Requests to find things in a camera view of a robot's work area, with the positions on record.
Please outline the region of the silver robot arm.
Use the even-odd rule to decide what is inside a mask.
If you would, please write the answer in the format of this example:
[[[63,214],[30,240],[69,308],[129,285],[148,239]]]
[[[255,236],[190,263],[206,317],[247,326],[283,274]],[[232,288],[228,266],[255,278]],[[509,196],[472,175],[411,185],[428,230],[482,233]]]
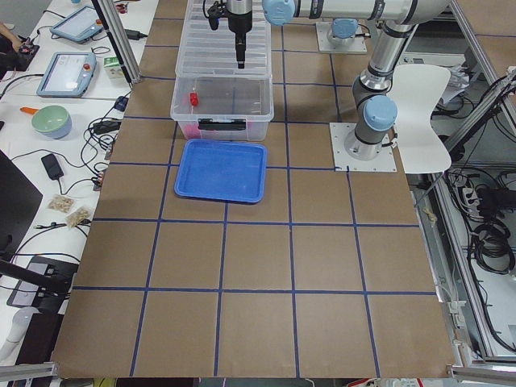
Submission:
[[[276,26],[293,18],[367,19],[383,22],[377,44],[368,67],[356,78],[353,96],[359,121],[354,132],[347,136],[347,153],[358,160],[377,156],[386,132],[395,118],[384,126],[373,113],[375,106],[394,108],[395,103],[385,96],[392,85],[392,74],[415,27],[439,15],[448,1],[263,1],[266,20]]]

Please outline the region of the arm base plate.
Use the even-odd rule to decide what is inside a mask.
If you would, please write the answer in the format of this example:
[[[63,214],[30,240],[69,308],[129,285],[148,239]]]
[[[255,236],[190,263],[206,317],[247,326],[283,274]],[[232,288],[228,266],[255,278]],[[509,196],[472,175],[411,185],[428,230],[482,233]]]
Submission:
[[[368,29],[357,19],[333,19],[315,24],[318,50],[323,53],[365,54]]]
[[[388,135],[378,144],[363,144],[356,138],[355,127],[355,123],[329,124],[335,171],[395,173],[397,166]]]

